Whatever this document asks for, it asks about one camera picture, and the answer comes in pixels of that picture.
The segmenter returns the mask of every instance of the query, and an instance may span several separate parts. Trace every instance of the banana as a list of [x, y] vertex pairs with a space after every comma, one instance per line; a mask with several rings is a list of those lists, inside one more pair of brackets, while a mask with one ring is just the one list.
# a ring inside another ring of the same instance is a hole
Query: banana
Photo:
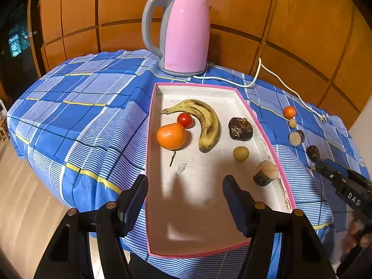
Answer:
[[211, 106], [198, 100], [184, 100], [172, 108], [164, 109], [161, 114], [174, 112], [187, 112], [199, 120], [201, 125], [199, 150], [203, 153], [209, 152], [217, 143], [220, 131], [217, 114]]

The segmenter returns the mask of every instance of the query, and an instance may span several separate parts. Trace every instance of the screw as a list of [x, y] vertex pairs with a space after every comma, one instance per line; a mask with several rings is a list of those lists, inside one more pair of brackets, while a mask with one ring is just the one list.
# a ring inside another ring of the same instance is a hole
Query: screw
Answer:
[[115, 201], [109, 201], [106, 204], [106, 208], [108, 208], [108, 209], [114, 209], [114, 208], [116, 208], [116, 202]]
[[74, 216], [76, 214], [76, 212], [77, 212], [77, 209], [72, 208], [72, 209], [67, 211], [67, 215], [68, 216]]
[[258, 201], [254, 204], [255, 208], [258, 209], [258, 210], [263, 210], [266, 206], [263, 202], [261, 201]]
[[299, 216], [299, 217], [304, 216], [304, 212], [300, 209], [295, 209], [294, 212], [296, 216]]

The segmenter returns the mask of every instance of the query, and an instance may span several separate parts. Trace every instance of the wooden floor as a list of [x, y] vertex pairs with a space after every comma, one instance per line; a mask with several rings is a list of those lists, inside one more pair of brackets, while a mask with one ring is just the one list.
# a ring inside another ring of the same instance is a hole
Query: wooden floor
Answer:
[[[33, 278], [67, 210], [18, 158], [11, 142], [0, 140], [0, 248], [23, 279]], [[95, 238], [90, 237], [90, 247], [94, 277], [102, 279]]]

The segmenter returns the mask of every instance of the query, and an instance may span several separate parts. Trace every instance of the wooden stool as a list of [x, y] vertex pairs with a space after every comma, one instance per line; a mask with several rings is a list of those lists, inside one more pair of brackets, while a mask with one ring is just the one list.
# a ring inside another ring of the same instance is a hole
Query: wooden stool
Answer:
[[6, 116], [4, 116], [2, 119], [0, 119], [0, 137], [3, 141], [9, 138], [8, 134], [8, 128], [7, 128], [7, 123], [6, 123]]

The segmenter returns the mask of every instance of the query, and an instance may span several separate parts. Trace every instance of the hand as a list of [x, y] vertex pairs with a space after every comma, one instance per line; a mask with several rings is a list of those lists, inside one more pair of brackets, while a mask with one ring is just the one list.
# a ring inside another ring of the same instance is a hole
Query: hand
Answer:
[[[359, 231], [362, 230], [360, 227], [360, 223], [355, 220], [350, 221], [349, 225], [347, 226], [347, 235], [344, 239], [344, 252], [349, 253], [353, 248], [356, 247], [358, 244], [358, 241], [355, 238], [355, 234]], [[362, 248], [368, 247], [372, 242], [372, 233], [363, 235], [360, 239], [359, 245]]]

